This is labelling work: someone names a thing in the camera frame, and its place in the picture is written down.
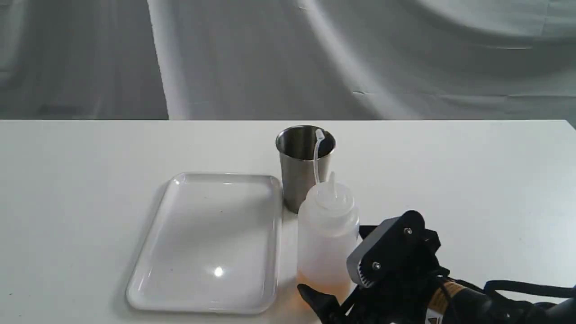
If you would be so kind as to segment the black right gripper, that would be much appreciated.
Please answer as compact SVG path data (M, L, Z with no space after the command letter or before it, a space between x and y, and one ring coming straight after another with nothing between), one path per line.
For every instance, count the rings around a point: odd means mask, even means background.
M422 241L397 271L370 288L358 285L339 304L334 295L297 285L321 324L440 324L450 309L448 269L436 256L436 231L424 228Z

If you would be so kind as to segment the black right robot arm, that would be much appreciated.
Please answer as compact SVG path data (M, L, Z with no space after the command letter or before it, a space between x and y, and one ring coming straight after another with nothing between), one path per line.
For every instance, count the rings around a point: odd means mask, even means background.
M339 303L299 284L323 324L573 324L575 289L453 279L436 257L435 231L415 224L362 226L350 255L354 291Z

